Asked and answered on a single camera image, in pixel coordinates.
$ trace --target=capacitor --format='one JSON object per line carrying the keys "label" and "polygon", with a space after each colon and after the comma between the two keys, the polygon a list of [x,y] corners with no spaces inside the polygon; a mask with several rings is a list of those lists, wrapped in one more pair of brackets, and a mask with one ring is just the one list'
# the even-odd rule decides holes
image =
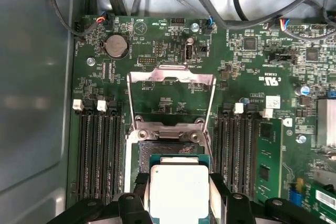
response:
{"label": "capacitor", "polygon": [[298,96],[309,95],[310,94],[310,88],[306,85],[299,86],[295,89],[295,94],[298,95]]}
{"label": "capacitor", "polygon": [[299,144],[304,144],[307,141],[307,137],[304,135],[298,135],[296,137],[296,142],[298,142]]}
{"label": "capacitor", "polygon": [[243,103],[244,105],[248,105],[250,103],[250,99],[242,97],[239,99],[239,102]]}

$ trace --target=dimm slot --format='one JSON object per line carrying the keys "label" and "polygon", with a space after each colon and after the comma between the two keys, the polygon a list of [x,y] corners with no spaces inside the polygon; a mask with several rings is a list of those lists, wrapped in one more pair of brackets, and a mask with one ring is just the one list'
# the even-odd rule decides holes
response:
{"label": "dimm slot", "polygon": [[232,153],[232,191],[235,193],[239,192],[239,181],[241,180],[240,177],[240,145],[241,139],[240,134],[241,132],[241,118],[240,115],[236,115],[234,118],[234,131],[233,131],[233,151]]}

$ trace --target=green circuit board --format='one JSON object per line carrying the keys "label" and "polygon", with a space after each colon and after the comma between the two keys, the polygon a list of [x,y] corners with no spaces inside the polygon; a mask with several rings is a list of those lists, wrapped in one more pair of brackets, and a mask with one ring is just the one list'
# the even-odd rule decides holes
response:
{"label": "green circuit board", "polygon": [[[83,17],[78,29],[88,27],[95,19],[94,16]],[[250,135],[253,133],[253,137],[244,137],[244,141],[253,146],[251,164],[248,164],[253,165],[253,169],[248,174],[233,172],[230,176],[233,184],[236,176],[240,176],[240,180],[248,176],[250,193],[247,194],[255,201],[264,202],[271,197],[288,199],[289,190],[298,178],[309,184],[313,181],[314,169],[336,169],[334,161],[318,152],[321,146],[316,137],[317,100],[336,89],[335,38],[315,43],[297,41],[277,27],[271,27],[272,24],[244,30],[225,30],[214,24],[207,33],[206,22],[206,19],[110,17],[85,39],[76,41],[72,98],[92,105],[101,97],[114,102],[114,112],[113,123],[107,123],[101,114],[96,114],[95,119],[93,112],[82,115],[72,111],[68,207],[83,197],[101,197],[103,187],[109,191],[104,193],[106,202],[123,191],[124,136],[131,125],[127,74],[150,72],[158,65],[187,66],[192,73],[213,74],[217,78],[208,126],[215,160],[223,163],[222,166],[217,164],[216,169],[225,173],[227,168],[223,167],[227,164],[222,157],[225,150],[221,152],[219,148],[226,149],[227,144],[240,141],[242,137],[233,131],[244,125]],[[194,23],[199,25],[198,31],[191,30]],[[305,31],[310,36],[328,30],[326,25],[300,22],[291,22],[290,29]],[[111,35],[121,35],[128,43],[124,58],[113,59],[104,49],[103,42]],[[193,39],[193,52],[191,58],[186,59],[185,45],[189,38]],[[95,60],[93,66],[88,65],[88,58]],[[310,87],[309,95],[302,97],[295,92],[302,86]],[[211,88],[206,85],[173,80],[132,83],[131,90],[135,114],[145,121],[165,125],[192,123],[204,118],[211,96]],[[253,122],[248,117],[231,116],[238,102],[245,103],[246,111],[254,115]],[[272,110],[269,118],[261,116],[264,109]],[[229,129],[230,125],[232,129],[225,132],[225,127]],[[110,139],[112,127],[114,138]],[[101,137],[92,142],[89,135],[95,134]],[[104,134],[110,139],[105,147],[101,143]],[[225,134],[229,135],[228,142],[220,147],[221,136]],[[297,139],[302,135],[306,141],[299,143]],[[232,148],[238,148],[237,153],[243,154],[234,143]],[[139,171],[139,147],[133,149],[132,181]],[[236,163],[235,157],[232,160],[234,170],[239,160]],[[102,178],[103,163],[107,164],[105,178]]]}

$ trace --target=ram slot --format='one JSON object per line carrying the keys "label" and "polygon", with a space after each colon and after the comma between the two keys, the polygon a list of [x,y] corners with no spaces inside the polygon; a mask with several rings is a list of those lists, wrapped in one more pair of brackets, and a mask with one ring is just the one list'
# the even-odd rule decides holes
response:
{"label": "ram slot", "polygon": [[229,119],[230,124],[228,126],[228,134],[227,134],[227,187],[230,191],[232,191],[233,184],[233,162],[234,162],[234,132],[235,132],[235,120],[233,118]]}
{"label": "ram slot", "polygon": [[250,186],[249,186],[249,196],[254,198],[255,195],[255,180],[256,180],[256,167],[257,167],[257,140],[259,134],[259,123],[260,120],[253,119],[251,123],[251,142],[250,142]]}
{"label": "ram slot", "polygon": [[102,140],[102,124],[103,124],[103,116],[98,116],[96,120],[96,138],[94,141],[94,197],[99,199],[101,197],[101,182],[100,182],[100,171],[101,171],[101,160],[102,160],[102,147],[101,147],[101,140]]}
{"label": "ram slot", "polygon": [[102,166],[102,200],[108,204],[109,203],[109,162],[110,162],[110,120],[109,118],[104,118],[104,132],[102,138],[102,146],[103,146],[103,166]]}
{"label": "ram slot", "polygon": [[234,130],[232,133],[233,142],[232,142],[232,191],[237,193],[239,192],[239,181],[241,180],[240,176],[240,151],[241,151],[241,135],[242,135],[242,123],[240,116],[234,118]]}
{"label": "ram slot", "polygon": [[250,182],[251,182],[251,144],[252,144],[252,119],[251,115],[246,115],[244,120],[244,142],[243,142],[243,172],[242,180],[244,181],[244,187],[241,189],[242,193],[250,195]]}
{"label": "ram slot", "polygon": [[98,136],[98,116],[92,115],[91,134],[89,141],[89,198],[95,198],[96,195],[96,156],[97,156],[97,136]]}
{"label": "ram slot", "polygon": [[119,192],[119,176],[120,176],[120,117],[114,116],[111,118],[111,196]]}
{"label": "ram slot", "polygon": [[78,169],[77,169],[77,200],[84,197],[85,181],[85,139],[86,139],[87,115],[81,114],[79,118],[79,137],[78,137]]}

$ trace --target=white label sticker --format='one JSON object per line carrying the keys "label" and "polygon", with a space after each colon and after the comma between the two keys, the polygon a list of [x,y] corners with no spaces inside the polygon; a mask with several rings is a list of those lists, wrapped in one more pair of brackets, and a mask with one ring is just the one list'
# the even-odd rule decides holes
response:
{"label": "white label sticker", "polygon": [[326,204],[328,207],[336,210],[336,199],[330,197],[329,195],[326,195],[323,192],[316,190],[316,199],[323,204]]}
{"label": "white label sticker", "polygon": [[279,109],[281,106],[281,97],[275,95],[266,96],[266,108],[267,109]]}

